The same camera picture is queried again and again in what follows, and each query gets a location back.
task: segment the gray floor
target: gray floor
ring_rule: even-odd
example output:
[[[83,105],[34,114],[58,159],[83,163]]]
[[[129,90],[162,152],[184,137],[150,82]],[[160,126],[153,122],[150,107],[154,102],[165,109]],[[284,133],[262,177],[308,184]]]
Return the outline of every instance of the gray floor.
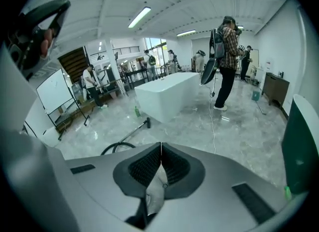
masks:
[[[210,88],[212,85],[213,82],[207,84]],[[221,76],[218,75],[216,96],[211,102],[215,141],[208,109],[210,89],[207,86],[200,86],[194,104],[185,107],[169,123],[162,124],[151,119],[150,129],[144,126],[126,141],[136,146],[172,142],[215,152],[239,162],[275,186],[283,188],[286,178],[281,140],[286,120],[281,111],[268,106],[267,100],[261,97],[260,107],[267,113],[263,115],[251,100],[252,91],[258,88],[239,80],[234,82],[226,101],[228,110],[216,111],[212,107],[220,85]],[[128,94],[129,97],[120,96],[110,101],[107,109],[95,108],[87,127],[80,118],[73,123],[57,146],[65,159],[98,156],[107,146],[122,139],[145,120],[146,114],[142,113],[140,118],[135,115],[134,107],[139,105],[134,91]]]

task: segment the white sneaker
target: white sneaker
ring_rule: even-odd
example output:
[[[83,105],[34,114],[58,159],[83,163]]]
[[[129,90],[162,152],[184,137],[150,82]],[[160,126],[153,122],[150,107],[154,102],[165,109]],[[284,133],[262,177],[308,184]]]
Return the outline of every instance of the white sneaker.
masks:
[[[226,111],[226,110],[227,110],[227,106],[224,105],[224,107],[222,107],[222,108],[217,108],[217,107],[214,105],[214,110]]]

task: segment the vacuum cleaner hose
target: vacuum cleaner hose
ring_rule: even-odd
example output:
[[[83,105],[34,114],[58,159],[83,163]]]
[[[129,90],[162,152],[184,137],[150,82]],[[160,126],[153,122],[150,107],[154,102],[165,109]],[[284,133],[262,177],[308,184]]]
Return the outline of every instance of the vacuum cleaner hose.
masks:
[[[128,143],[128,142],[121,142],[121,143],[117,142],[117,143],[113,143],[113,144],[111,144],[110,146],[108,146],[108,147],[101,153],[101,156],[103,156],[103,155],[104,155],[109,149],[111,149],[111,148],[113,148],[112,153],[114,153],[115,150],[116,150],[116,148],[117,148],[119,145],[127,145],[127,146],[129,146],[129,147],[131,147],[131,148],[136,148],[133,144]]]

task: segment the brown cabinet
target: brown cabinet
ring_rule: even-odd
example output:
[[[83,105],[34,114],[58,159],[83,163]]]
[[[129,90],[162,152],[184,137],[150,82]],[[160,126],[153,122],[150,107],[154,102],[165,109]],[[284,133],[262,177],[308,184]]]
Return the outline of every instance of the brown cabinet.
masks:
[[[288,81],[267,72],[263,92],[261,94],[263,95],[265,93],[267,95],[269,99],[269,105],[271,105],[272,101],[276,100],[279,102],[280,107],[282,107],[288,87]]]

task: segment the ceiling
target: ceiling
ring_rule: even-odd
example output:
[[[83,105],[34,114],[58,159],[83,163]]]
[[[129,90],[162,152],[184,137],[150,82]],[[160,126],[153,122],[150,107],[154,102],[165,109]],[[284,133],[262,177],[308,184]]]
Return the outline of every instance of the ceiling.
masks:
[[[29,0],[23,12],[50,0]],[[103,37],[176,38],[196,29],[211,30],[231,15],[244,29],[257,33],[286,0],[70,0],[71,8],[56,42],[55,55]],[[143,7],[151,11],[134,27]]]

